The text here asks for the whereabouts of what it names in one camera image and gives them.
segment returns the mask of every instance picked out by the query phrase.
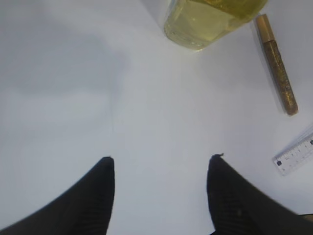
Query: white surface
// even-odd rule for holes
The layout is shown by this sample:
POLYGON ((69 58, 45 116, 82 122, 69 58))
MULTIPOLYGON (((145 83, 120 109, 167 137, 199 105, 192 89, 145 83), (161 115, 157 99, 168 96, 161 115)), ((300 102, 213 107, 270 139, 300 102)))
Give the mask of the white surface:
POLYGON ((194 53, 165 38, 166 0, 3 0, 0 228, 33 213, 101 157, 115 159, 109 235, 208 234, 215 153, 297 213, 313 163, 271 162, 313 118, 313 1, 268 13, 300 113, 283 113, 253 23, 194 53))

